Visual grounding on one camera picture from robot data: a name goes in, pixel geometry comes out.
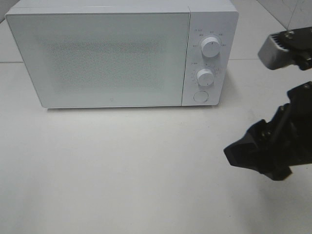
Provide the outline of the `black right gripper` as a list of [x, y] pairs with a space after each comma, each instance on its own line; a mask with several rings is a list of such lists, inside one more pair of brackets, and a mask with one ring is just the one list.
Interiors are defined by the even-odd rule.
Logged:
[[289, 90], [287, 96], [290, 102], [278, 107], [268, 125], [258, 121], [223, 150], [230, 165], [283, 181], [292, 174], [289, 166], [311, 164], [312, 83]]

